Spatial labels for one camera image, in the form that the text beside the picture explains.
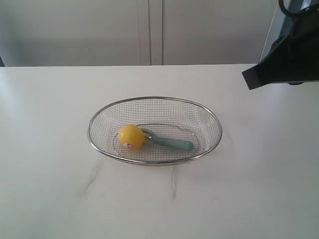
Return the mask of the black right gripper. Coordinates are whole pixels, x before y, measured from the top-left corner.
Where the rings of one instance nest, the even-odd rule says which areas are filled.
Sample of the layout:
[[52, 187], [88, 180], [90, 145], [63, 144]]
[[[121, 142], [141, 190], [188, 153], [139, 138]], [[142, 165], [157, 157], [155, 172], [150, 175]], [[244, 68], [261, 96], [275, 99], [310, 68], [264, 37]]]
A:
[[[290, 38], [319, 32], [319, 8], [307, 7], [293, 20]], [[300, 85], [319, 81], [319, 36], [292, 41], [288, 36], [274, 42], [269, 54], [242, 72], [250, 90], [268, 84]]]

